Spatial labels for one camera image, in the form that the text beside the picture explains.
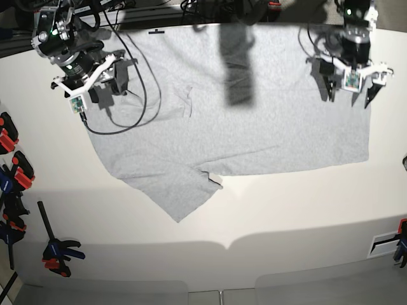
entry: gray t-shirt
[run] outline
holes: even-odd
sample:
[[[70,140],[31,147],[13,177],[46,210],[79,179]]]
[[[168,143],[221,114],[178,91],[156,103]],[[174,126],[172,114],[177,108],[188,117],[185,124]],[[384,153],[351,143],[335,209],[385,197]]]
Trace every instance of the gray t-shirt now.
[[[164,31],[121,33],[146,84],[142,122],[150,123],[89,136],[112,176],[146,193],[174,220],[221,189],[209,173],[293,172],[368,159],[366,94],[353,106],[345,91],[335,103],[322,100],[322,79],[311,75],[317,65],[308,61],[314,50],[299,25]],[[123,49],[109,31],[98,35],[104,51]],[[119,68],[128,70],[131,93],[112,98],[101,92],[100,104],[86,113],[94,130],[121,130],[140,116],[143,91],[135,69],[129,60]]]

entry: clamp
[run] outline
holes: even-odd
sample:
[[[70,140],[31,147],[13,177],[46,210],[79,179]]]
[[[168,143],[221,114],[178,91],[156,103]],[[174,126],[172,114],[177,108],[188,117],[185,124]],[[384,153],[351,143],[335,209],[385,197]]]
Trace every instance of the clamp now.
[[[268,5],[271,7],[271,11],[281,11],[281,3],[279,2],[279,0],[269,1]]]
[[[36,178],[34,169],[21,151],[16,151],[14,154],[11,175],[16,182],[13,187],[13,191],[16,192],[29,189],[32,186],[32,181]]]
[[[22,240],[27,226],[21,215],[28,215],[30,211],[26,210],[21,201],[22,193],[2,194],[4,200],[3,218],[6,223],[0,222],[0,239],[8,246],[8,258],[10,260],[10,269],[14,270],[13,245]]]
[[[17,143],[18,131],[8,113],[3,112],[0,115],[0,154],[14,151]]]
[[[50,240],[43,253],[42,261],[45,262],[45,268],[63,277],[70,277],[71,270],[65,264],[61,264],[61,261],[71,261],[69,256],[85,259],[83,252],[69,249],[69,247],[79,248],[80,246],[81,243],[74,240],[60,241],[56,238]]]
[[[66,266],[65,261],[70,261],[72,257],[78,259],[85,259],[85,254],[76,250],[69,249],[70,247],[80,247],[81,243],[74,240],[60,241],[55,238],[50,221],[45,212],[44,203],[38,202],[39,212],[43,218],[46,232],[50,238],[48,245],[43,252],[43,262],[45,262],[45,268],[57,273],[58,275],[68,278],[71,276],[71,270]]]
[[[11,193],[5,196],[3,218],[10,223],[13,229],[24,232],[27,226],[20,216],[29,215],[30,211],[24,208],[21,196],[21,193]]]
[[[400,268],[404,268],[405,266],[407,266],[407,219],[403,219],[401,221],[399,234],[400,241],[397,244],[398,248],[393,258],[396,262],[400,261],[403,258]]]

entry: black cable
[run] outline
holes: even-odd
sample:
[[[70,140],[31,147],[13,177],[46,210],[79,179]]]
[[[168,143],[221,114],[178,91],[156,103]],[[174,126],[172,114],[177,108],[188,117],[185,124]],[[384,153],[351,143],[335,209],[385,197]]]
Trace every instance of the black cable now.
[[[42,8],[43,6],[46,6],[48,3],[52,2],[52,1],[53,0],[46,0],[45,2],[42,2],[42,3],[37,4],[37,5],[33,5],[31,7],[24,4],[22,2],[22,0],[15,0],[15,4],[22,11],[36,11],[36,10],[39,10],[40,8]]]
[[[316,50],[316,51],[319,51],[320,53],[323,53],[323,54],[325,54],[325,55],[327,55],[327,54],[326,54],[325,52],[321,51],[321,50],[318,48],[318,46],[315,44],[315,42],[312,40],[312,38],[311,38],[311,34],[310,34],[310,23],[311,23],[313,17],[315,16],[315,14],[319,11],[319,9],[320,9],[321,7],[324,6],[325,3],[327,3],[327,1],[328,1],[328,0],[322,0],[321,3],[318,4],[318,6],[314,9],[314,11],[312,12],[312,14],[311,14],[311,16],[310,16],[310,18],[308,19],[308,22],[307,22],[308,38],[310,39],[310,41],[311,41],[312,45],[314,46],[315,50]]]
[[[117,10],[117,13],[116,13],[116,21],[114,21],[114,28],[116,29],[116,31],[119,29],[119,25],[117,24],[117,22],[118,22],[118,17],[119,17],[119,11],[120,11],[120,9]]]
[[[83,122],[83,124],[85,125],[86,129],[89,130],[89,132],[92,132],[92,133],[94,133],[94,134],[96,134],[96,135],[118,135],[119,133],[127,132],[127,131],[133,129],[133,128],[135,128],[138,124],[140,124],[141,120],[142,120],[143,117],[144,117],[144,114],[146,113],[146,109],[147,109],[147,90],[146,90],[146,86],[144,85],[144,81],[142,80],[142,77],[141,77],[139,68],[138,68],[138,66],[135,64],[135,59],[133,58],[132,53],[131,53],[130,50],[128,49],[128,46],[127,46],[126,43],[122,40],[122,38],[120,37],[120,35],[117,33],[117,31],[114,29],[114,27],[113,27],[112,24],[110,23],[109,18],[107,17],[107,14],[106,14],[105,11],[103,11],[103,14],[104,14],[104,16],[105,16],[105,18],[106,18],[106,21],[107,21],[107,23],[109,24],[110,28],[112,29],[112,31],[114,32],[114,34],[117,36],[117,38],[120,40],[120,42],[123,44],[123,46],[125,47],[125,49],[126,49],[128,55],[130,56],[130,58],[131,58],[131,60],[132,60],[132,63],[133,63],[133,65],[134,65],[134,67],[135,67],[135,70],[136,70],[136,72],[137,72],[137,75],[138,75],[138,77],[139,77],[139,79],[140,79],[140,83],[141,83],[142,89],[143,89],[143,91],[144,91],[144,105],[143,105],[143,108],[142,108],[142,112],[141,112],[140,118],[137,120],[137,122],[136,122],[134,125],[132,125],[132,126],[130,126],[130,127],[127,127],[127,128],[125,128],[125,129],[119,130],[119,131],[117,131],[117,132],[96,132],[95,130],[91,129],[91,128],[88,126],[88,122],[86,121],[86,115],[85,115],[84,112],[81,112],[81,119],[82,119],[82,122]]]
[[[99,0],[92,0],[90,1],[89,7],[93,12],[93,17],[95,18],[95,25],[91,27],[89,30],[91,32],[96,32],[100,27],[100,16],[99,11],[104,11],[102,5],[100,4]]]
[[[186,11],[183,10],[183,2],[181,2],[181,9],[183,11],[183,16],[181,17],[181,25],[183,25],[184,24],[185,14],[186,14]]]

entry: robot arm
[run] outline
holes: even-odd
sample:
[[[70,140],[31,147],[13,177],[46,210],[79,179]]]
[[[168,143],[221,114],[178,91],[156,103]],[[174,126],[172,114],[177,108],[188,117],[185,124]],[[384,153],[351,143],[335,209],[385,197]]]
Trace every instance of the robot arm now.
[[[344,19],[340,33],[342,50],[337,56],[319,55],[320,73],[332,101],[336,90],[335,76],[341,78],[341,89],[354,93],[361,93],[366,78],[371,77],[373,86],[368,90],[366,108],[386,85],[387,76],[393,75],[387,64],[374,64],[369,59],[378,18],[375,0],[335,0],[335,3]]]
[[[123,59],[109,54],[96,62],[91,53],[103,49],[102,41],[91,41],[78,45],[76,35],[80,31],[96,31],[99,28],[99,11],[103,10],[99,0],[86,0],[95,16],[95,27],[82,22],[74,14],[74,8],[82,0],[53,0],[38,13],[32,46],[42,57],[58,65],[65,76],[53,80],[52,89],[60,87],[71,105],[73,113],[83,113],[90,102],[97,102],[94,86],[106,83],[113,94],[122,94],[116,84],[115,63]]]

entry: white table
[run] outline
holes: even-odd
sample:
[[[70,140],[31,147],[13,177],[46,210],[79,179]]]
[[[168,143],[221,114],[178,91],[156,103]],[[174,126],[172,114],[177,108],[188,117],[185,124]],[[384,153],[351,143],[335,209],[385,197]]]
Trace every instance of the white table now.
[[[30,242],[48,241],[36,204],[43,200],[55,235],[83,244],[86,260],[68,263],[75,278],[180,280],[190,291],[249,288],[261,275],[365,259],[372,237],[394,231],[407,215],[406,47],[407,34],[377,32],[372,59],[396,75],[372,103],[368,162],[222,177],[223,190],[179,224],[106,172],[79,116],[50,89],[62,75],[58,67],[35,51],[1,59],[1,110],[12,116],[36,171],[23,197],[31,214],[17,255],[52,276],[41,257],[24,253]],[[37,277],[23,275],[29,283]]]

